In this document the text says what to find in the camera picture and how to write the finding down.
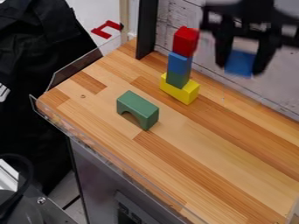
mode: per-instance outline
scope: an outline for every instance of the gray floor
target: gray floor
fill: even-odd
[[[79,196],[79,190],[74,177],[74,173],[70,171],[65,178],[58,184],[58,186],[51,192],[49,198],[53,200],[61,208],[69,206],[65,209],[79,224],[86,224],[84,210],[81,199],[76,199]]]

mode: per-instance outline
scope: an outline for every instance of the blue cube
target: blue cube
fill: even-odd
[[[250,78],[252,76],[255,54],[232,50],[225,66],[225,72]]]
[[[168,72],[180,75],[189,75],[192,68],[193,57],[186,58],[177,53],[170,52],[168,57]]]

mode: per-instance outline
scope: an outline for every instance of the wooden tabletop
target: wooden tabletop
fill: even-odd
[[[185,106],[158,87],[167,57],[135,50],[133,40],[96,61],[39,109],[194,223],[285,223],[299,195],[298,123],[194,71],[200,95]],[[116,113],[128,90],[160,108],[150,131]]]

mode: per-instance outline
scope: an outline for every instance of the stacked blocks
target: stacked blocks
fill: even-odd
[[[186,58],[171,52],[168,57],[167,83],[176,88],[183,88],[190,79],[192,57]]]
[[[193,54],[198,46],[199,32],[185,26],[178,29],[169,54],[168,71],[161,77],[160,88],[184,104],[193,102],[199,84],[190,80]]]

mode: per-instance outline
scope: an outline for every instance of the yellow base block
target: yellow base block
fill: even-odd
[[[182,103],[189,105],[198,97],[198,91],[200,85],[194,80],[189,80],[188,83],[182,88],[173,87],[166,82],[166,75],[164,73],[161,76],[160,88],[167,94],[173,96]]]

